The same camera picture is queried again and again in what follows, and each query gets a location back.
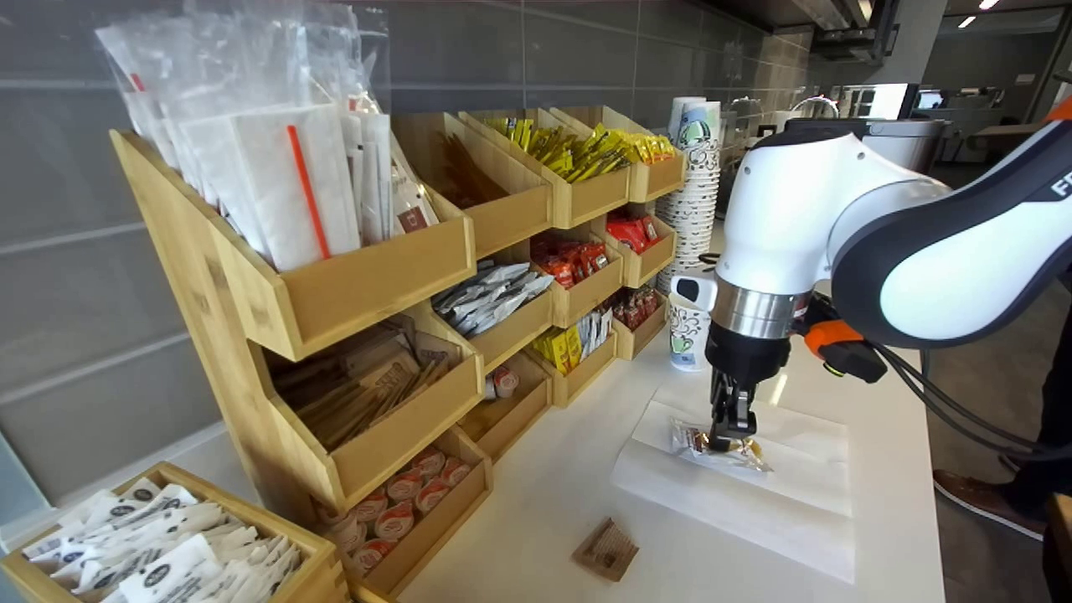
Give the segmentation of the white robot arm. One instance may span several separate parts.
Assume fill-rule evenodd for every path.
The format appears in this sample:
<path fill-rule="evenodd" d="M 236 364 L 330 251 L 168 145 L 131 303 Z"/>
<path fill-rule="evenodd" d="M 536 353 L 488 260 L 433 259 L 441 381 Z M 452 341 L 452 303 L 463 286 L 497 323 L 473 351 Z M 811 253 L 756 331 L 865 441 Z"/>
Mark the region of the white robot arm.
<path fill-rule="evenodd" d="M 702 275 L 715 291 L 704 445 L 724 451 L 756 431 L 753 391 L 787 361 L 794 313 L 819 283 L 865 337 L 928 349 L 996 331 L 1069 260 L 1069 116 L 963 187 L 888 160 L 855 125 L 753 145 L 724 253 Z"/>

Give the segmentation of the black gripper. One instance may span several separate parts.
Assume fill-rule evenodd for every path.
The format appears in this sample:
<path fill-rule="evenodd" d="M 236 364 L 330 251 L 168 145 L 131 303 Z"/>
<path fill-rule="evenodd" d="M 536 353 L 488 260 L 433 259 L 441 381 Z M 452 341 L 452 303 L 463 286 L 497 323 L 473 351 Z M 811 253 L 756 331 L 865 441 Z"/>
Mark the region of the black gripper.
<path fill-rule="evenodd" d="M 708 333 L 709 374 L 709 450 L 730 451 L 756 445 L 756 418 L 750 410 L 753 391 L 765 379 L 779 374 L 787 361 L 787 337 L 746 337 L 730 327 L 715 323 Z"/>

